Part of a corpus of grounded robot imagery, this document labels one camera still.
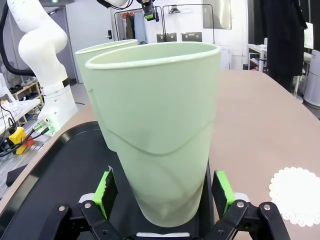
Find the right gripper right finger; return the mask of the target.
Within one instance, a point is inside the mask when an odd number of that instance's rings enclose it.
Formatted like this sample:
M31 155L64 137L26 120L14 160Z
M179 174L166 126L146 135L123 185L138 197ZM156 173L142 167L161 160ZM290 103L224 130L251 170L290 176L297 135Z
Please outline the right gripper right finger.
M278 207L236 199L224 171L214 172L211 191L219 220L209 231L209 240L233 240L239 232L249 233L252 240L291 240Z

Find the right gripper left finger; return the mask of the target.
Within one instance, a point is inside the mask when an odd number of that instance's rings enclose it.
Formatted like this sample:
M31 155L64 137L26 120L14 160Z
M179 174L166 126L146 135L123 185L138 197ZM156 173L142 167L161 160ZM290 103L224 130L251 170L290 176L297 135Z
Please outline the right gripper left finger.
M118 188L114 171L104 172L92 200L74 207L56 204L44 223L44 240L77 240L81 233L89 232L93 240L120 240L120 234L110 223Z

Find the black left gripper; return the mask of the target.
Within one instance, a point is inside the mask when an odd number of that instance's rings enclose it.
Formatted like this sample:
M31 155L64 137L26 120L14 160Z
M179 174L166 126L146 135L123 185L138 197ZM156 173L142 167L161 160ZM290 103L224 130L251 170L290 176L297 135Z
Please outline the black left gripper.
M140 0L140 4L145 14L145 19L147 21L154 20L154 9L153 9L154 0Z

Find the white paper doily coaster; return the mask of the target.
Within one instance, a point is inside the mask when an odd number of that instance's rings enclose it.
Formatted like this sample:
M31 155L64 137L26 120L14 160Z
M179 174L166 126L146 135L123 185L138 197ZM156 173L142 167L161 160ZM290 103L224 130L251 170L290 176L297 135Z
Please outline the white paper doily coaster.
M268 186L269 197L282 218L292 225L320 225L320 177L301 167L276 172Z

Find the pale green plastic cup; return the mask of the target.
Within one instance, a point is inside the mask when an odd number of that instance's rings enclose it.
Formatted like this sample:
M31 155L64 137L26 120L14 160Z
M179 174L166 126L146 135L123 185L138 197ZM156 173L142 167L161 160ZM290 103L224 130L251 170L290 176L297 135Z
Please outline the pale green plastic cup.
M199 207L215 119L221 50L163 42L86 62L93 105L144 217L171 228Z
M121 40L121 41L109 42L109 43L88 47L88 48L79 50L75 53L80 74L84 82L86 91L88 93L88 97L89 97L94 115L98 121L100 130L103 134L104 140L108 148L113 152L116 151L113 140L117 137L117 135L109 131L105 126L105 121L103 119L103 116L101 115L98 102L94 95L94 89L92 88L92 84L94 83L94 78L92 77L90 70L85 66L85 63L89 59L97 55L114 51L117 49L136 46L137 44L138 44L138 41L136 39Z

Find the black clothes rack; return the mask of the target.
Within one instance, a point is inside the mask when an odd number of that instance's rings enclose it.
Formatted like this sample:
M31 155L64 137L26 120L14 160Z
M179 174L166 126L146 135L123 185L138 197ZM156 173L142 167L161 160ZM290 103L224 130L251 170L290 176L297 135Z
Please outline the black clothes rack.
M202 42L215 43L214 28L203 28L203 4L183 4L178 1L153 5L154 20L147 21L140 4L116 10L113 14L115 34L118 40L127 38L126 18L138 19L138 33L142 34L147 43L157 43L156 34L176 33L177 42L182 42L182 33L202 32Z

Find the grey storage box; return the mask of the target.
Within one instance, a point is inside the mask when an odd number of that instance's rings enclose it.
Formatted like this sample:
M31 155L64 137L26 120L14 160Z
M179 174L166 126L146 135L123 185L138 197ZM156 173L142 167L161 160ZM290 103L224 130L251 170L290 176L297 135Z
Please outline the grey storage box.
M177 41L177 33L157 33L156 39L158 43L163 42L176 42Z
M185 32L181 34L183 42L202 42L202 32Z

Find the black plastic serving tray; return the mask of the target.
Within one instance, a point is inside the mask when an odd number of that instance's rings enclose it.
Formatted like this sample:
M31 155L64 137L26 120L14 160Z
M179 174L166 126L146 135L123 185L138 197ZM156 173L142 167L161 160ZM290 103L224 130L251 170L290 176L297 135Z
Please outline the black plastic serving tray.
M0 214L0 240L38 240L57 204L76 207L81 196L93 193L112 168L118 194L110 223L122 238L138 232L190 233L204 237L214 223L210 175L205 176L196 215L171 228L150 223L142 214L117 154L107 147L97 122L87 122L63 133L32 168Z

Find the black foam block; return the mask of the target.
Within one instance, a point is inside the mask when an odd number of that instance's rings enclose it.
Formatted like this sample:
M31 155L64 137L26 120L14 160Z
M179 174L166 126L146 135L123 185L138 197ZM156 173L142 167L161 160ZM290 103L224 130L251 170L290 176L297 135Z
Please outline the black foam block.
M7 173L6 182L5 182L7 187L11 187L13 185L13 183L16 181L16 179L19 177L22 171L26 168L26 166L27 164L21 167L18 167L16 169L13 169Z

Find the yellow emergency stop box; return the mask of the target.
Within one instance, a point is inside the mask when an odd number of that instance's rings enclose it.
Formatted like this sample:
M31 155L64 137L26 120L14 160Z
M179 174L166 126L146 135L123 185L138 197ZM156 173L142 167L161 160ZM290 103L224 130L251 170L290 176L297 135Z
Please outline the yellow emergency stop box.
M34 133L33 128L28 134L22 126L17 127L15 132L12 130L9 132L11 135L7 137L6 140L9 145L9 149L13 149L12 153L14 155L21 155L28 146L32 146L34 143L34 140L31 140L31 135Z

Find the wooden shoe rack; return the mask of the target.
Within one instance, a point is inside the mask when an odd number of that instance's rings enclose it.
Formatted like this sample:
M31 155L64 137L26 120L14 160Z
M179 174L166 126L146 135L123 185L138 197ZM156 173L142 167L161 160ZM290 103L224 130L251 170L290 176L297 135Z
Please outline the wooden shoe rack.
M26 124L33 116L37 116L40 113L40 110L44 105L44 100L39 81L35 77L31 77L27 80L24 80L21 84L16 84L14 87L10 87L9 91L13 97L19 101L40 101L38 105L33 107L18 120L20 125Z

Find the black hanging coat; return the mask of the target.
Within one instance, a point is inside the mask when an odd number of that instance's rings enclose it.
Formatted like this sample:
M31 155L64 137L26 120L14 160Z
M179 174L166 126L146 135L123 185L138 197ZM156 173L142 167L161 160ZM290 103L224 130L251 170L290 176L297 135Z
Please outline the black hanging coat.
M260 0L261 22L267 38L267 73L288 92L303 70L305 30L299 0Z

